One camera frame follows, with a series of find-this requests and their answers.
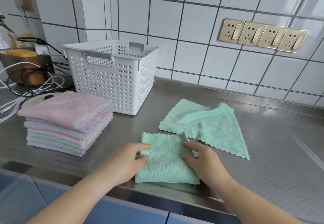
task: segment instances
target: gray towel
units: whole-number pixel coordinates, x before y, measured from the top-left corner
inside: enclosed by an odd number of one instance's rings
[[[27,120],[27,121],[25,121],[24,126],[26,128],[36,128],[36,129],[41,129],[41,130],[46,130],[46,131],[57,132],[57,133],[67,135],[67,136],[70,136],[70,137],[78,139],[78,140],[82,140],[82,138],[83,138],[82,132],[79,132],[79,131],[76,131],[73,129],[69,129],[69,128],[63,128],[63,127],[60,127],[57,125]]]
[[[42,138],[36,138],[32,136],[27,136],[27,145],[29,146],[35,146],[35,147],[41,147],[45,149],[60,151],[68,154],[72,154],[78,157],[82,157],[87,150],[82,149],[79,150],[77,148],[69,147],[67,145],[61,144],[56,141],[51,141],[47,139]]]

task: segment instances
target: forearm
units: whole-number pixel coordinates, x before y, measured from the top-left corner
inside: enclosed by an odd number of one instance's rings
[[[93,173],[32,218],[28,224],[83,223],[95,204],[112,188],[101,185]]]
[[[216,189],[221,199],[243,223],[301,223],[233,179],[222,187],[216,186]]]

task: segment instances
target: orange object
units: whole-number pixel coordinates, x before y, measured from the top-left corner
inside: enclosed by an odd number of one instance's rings
[[[34,51],[26,50],[26,49],[12,49],[7,50],[7,54],[14,55],[18,57],[28,58],[37,56],[37,53]]]

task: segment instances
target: left hand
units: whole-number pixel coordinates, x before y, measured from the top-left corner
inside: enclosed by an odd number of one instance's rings
[[[148,160],[148,155],[135,159],[136,153],[151,149],[152,145],[142,143],[127,143],[114,151],[93,174],[99,175],[100,181],[113,188],[130,180]]]

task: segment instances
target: stainless steel countertop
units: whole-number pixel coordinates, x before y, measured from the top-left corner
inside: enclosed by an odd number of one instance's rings
[[[0,104],[14,98],[0,91]],[[157,79],[136,116],[114,113],[109,126],[82,157],[27,146],[24,119],[0,124],[0,165],[19,173],[74,185],[113,150],[140,140],[180,99],[234,108],[250,160],[214,149],[231,176],[302,221],[324,223],[324,110],[282,101]],[[206,185],[130,180],[107,195],[209,222],[237,218]]]

